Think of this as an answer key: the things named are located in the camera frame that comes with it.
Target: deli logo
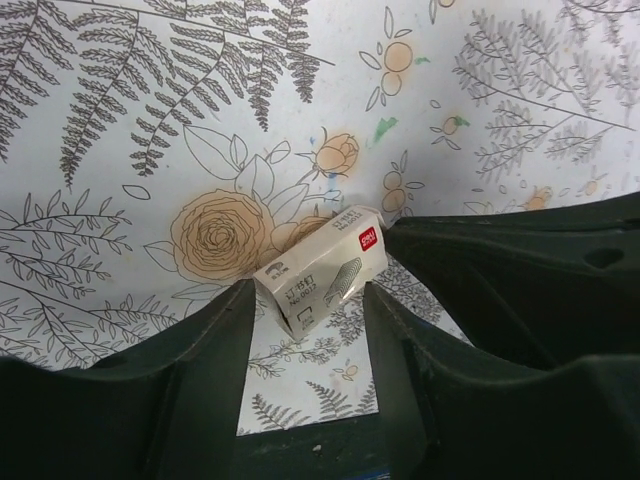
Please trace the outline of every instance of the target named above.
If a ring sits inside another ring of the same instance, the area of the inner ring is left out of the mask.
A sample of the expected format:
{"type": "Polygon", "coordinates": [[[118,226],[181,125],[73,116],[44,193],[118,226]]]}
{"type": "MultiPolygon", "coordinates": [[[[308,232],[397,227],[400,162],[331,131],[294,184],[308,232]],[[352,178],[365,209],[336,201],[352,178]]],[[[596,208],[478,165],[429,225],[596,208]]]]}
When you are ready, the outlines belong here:
{"type": "Polygon", "coordinates": [[[378,236],[376,235],[376,230],[373,227],[367,228],[360,234],[358,239],[360,240],[360,246],[362,247],[363,252],[366,252],[378,243],[378,236]]]}

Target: white rectangle on eraser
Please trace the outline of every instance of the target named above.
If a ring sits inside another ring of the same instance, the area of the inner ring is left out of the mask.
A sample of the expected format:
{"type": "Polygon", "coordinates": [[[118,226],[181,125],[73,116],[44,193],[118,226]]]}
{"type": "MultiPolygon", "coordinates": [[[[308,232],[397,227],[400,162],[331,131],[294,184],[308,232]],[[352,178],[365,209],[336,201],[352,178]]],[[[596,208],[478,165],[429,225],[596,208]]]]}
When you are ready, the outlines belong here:
{"type": "Polygon", "coordinates": [[[387,268],[380,213],[353,206],[254,274],[279,325],[296,341],[387,268]]]}

